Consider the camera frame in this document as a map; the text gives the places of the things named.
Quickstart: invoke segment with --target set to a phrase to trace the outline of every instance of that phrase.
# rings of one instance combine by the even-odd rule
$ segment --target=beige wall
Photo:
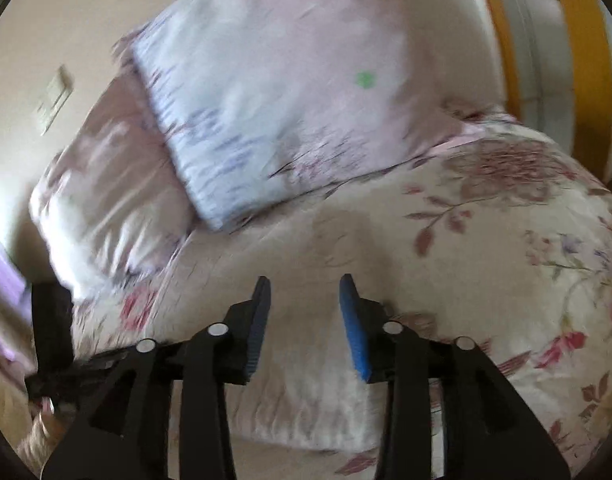
[[[0,240],[31,280],[51,277],[30,223],[30,192],[52,157],[75,135],[113,76],[119,37],[173,0],[12,0],[0,19]],[[74,92],[39,136],[32,110],[64,64]]]
[[[12,0],[0,19],[0,240],[25,276],[51,277],[28,197],[52,157],[77,133],[114,73],[110,49],[122,34],[174,0]],[[499,51],[485,0],[402,0],[427,38],[447,93],[502,102]],[[45,136],[32,111],[64,64],[74,93]]]

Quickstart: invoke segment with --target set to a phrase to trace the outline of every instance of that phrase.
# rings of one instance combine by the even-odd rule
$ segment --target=wall switch plate
[[[51,127],[70,94],[72,94],[72,80],[62,65],[42,92],[35,109],[35,122],[41,135]]]

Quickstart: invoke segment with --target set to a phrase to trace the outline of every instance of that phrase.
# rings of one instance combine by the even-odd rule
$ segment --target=floral bed sheet
[[[352,272],[422,336],[474,338],[578,472],[612,428],[612,194],[542,134],[471,120],[475,142],[196,230],[163,274],[75,307],[76,354],[189,338],[265,274],[259,370],[227,389],[240,478],[370,479],[384,390],[352,368],[337,306]]]

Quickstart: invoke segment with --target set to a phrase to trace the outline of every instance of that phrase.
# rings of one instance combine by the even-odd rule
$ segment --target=green spot
[[[362,88],[368,90],[375,86],[375,74],[372,72],[360,72],[355,76],[355,82]]]

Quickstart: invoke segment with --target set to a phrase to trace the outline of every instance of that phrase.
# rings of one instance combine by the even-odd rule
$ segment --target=pillow
[[[75,300],[163,269],[193,222],[163,137],[132,91],[139,83],[131,72],[113,80],[31,196],[55,274]]]
[[[386,0],[177,0],[124,42],[212,228],[459,133],[404,22]]]

